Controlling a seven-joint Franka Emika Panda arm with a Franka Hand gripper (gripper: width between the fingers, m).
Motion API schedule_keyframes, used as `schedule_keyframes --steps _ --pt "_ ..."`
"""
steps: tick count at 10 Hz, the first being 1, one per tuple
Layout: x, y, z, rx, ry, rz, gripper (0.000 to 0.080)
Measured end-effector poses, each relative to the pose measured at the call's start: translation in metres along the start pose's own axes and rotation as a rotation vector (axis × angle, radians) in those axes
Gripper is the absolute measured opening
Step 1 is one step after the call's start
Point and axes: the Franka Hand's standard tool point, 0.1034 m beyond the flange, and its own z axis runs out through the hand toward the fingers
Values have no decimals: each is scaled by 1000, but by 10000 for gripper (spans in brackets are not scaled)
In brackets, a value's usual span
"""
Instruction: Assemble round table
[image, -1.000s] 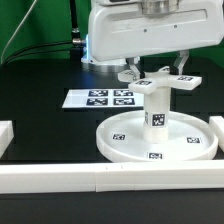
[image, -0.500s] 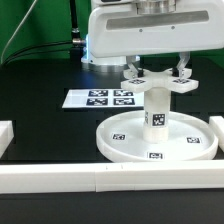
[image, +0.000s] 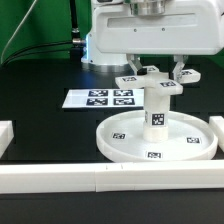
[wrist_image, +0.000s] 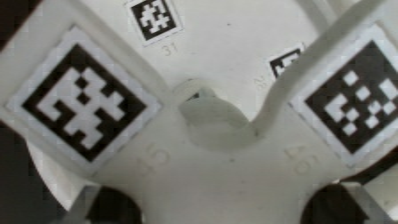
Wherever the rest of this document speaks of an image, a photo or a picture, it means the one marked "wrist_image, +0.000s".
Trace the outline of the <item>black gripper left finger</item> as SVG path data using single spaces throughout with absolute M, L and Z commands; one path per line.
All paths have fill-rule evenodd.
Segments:
M 142 211 L 124 193 L 103 187 L 87 213 L 90 224 L 142 224 Z

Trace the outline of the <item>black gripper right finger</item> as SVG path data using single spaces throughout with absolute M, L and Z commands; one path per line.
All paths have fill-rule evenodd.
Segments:
M 364 224 L 369 217 L 339 184 L 326 185 L 307 201 L 300 224 Z

